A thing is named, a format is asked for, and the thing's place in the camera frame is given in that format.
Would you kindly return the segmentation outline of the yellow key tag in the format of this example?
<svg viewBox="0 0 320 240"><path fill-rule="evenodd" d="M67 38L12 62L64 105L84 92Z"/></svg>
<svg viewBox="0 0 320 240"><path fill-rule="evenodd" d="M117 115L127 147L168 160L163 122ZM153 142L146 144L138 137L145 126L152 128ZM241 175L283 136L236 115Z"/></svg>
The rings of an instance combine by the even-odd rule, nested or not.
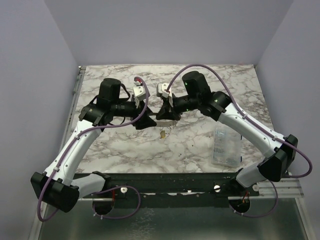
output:
<svg viewBox="0 0 320 240"><path fill-rule="evenodd" d="M165 130L162 130L161 132L160 132L160 138L161 139L164 139L166 137L166 131Z"/></svg>

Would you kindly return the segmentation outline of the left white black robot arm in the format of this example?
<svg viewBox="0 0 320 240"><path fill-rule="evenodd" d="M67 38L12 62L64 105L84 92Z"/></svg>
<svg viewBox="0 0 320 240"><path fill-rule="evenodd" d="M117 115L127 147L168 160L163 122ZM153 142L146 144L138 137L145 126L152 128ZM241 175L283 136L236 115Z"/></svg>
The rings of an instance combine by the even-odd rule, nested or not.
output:
<svg viewBox="0 0 320 240"><path fill-rule="evenodd" d="M30 182L39 209L46 203L67 213L82 197L97 194L103 198L110 193L110 177L105 173L94 171L78 179L74 176L88 149L104 130L129 125L138 130L145 128L150 93L142 78L136 76L133 82L133 94L121 98L120 90L125 85L118 79L105 78L98 95L82 108L75 129L58 156L42 173L32 175Z"/></svg>

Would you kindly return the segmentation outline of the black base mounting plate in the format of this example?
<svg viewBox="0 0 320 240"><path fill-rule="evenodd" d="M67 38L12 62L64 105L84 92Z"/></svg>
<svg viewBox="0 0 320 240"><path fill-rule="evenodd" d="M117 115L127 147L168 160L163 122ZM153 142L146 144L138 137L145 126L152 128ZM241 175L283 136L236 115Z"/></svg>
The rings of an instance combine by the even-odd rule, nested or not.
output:
<svg viewBox="0 0 320 240"><path fill-rule="evenodd" d="M229 199L259 193L238 187L236 173L111 173L103 193L92 193L94 203L115 200L117 208L227 208Z"/></svg>

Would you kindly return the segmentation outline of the large metal key ring band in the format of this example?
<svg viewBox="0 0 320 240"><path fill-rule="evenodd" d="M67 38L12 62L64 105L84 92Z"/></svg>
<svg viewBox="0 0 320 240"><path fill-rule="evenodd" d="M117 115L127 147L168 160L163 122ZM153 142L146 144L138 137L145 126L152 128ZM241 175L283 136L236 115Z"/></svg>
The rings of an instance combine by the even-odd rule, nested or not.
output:
<svg viewBox="0 0 320 240"><path fill-rule="evenodd" d="M156 127L159 127L159 128L173 127L178 123L177 120L167 120L167 119L157 120L156 113L151 113L149 117L151 117L151 119L155 121Z"/></svg>

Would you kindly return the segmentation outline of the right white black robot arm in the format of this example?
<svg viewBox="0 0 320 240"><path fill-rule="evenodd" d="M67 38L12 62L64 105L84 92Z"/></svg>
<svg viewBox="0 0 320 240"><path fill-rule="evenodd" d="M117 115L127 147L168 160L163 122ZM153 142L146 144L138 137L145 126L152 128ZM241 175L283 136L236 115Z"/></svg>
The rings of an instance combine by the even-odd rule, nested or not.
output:
<svg viewBox="0 0 320 240"><path fill-rule="evenodd" d="M264 160L241 169L229 189L240 196L251 185L269 180L279 182L296 156L294 148L298 139L290 134L284 136L251 118L242 108L232 103L222 91L211 91L205 76L191 71L182 77L187 95L175 97L168 84L159 83L156 95L163 105L156 115L157 120L180 120L184 112L199 110L204 116L220 122L251 142L264 156Z"/></svg>

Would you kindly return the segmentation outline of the aluminium frame rail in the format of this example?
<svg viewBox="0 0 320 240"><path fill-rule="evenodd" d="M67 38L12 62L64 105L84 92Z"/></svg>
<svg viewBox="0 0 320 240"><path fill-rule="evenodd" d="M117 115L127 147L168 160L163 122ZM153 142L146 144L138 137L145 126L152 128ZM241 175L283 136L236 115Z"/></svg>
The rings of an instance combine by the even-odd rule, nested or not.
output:
<svg viewBox="0 0 320 240"><path fill-rule="evenodd" d="M274 182L278 194L278 198L283 199L295 199L303 198L304 192L302 190L300 181L296 178L286 178L279 182ZM259 196L262 198L275 198L276 193L273 185L268 181L258 182Z"/></svg>

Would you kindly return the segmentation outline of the clear plastic organizer box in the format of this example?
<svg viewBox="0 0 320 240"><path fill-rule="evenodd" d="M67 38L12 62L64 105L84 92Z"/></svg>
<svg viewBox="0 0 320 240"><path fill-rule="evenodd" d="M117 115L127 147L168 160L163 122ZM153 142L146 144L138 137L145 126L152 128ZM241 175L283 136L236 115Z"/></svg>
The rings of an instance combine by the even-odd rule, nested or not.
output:
<svg viewBox="0 0 320 240"><path fill-rule="evenodd" d="M242 136L226 125L218 125L213 133L213 148L211 162L237 168L242 162Z"/></svg>

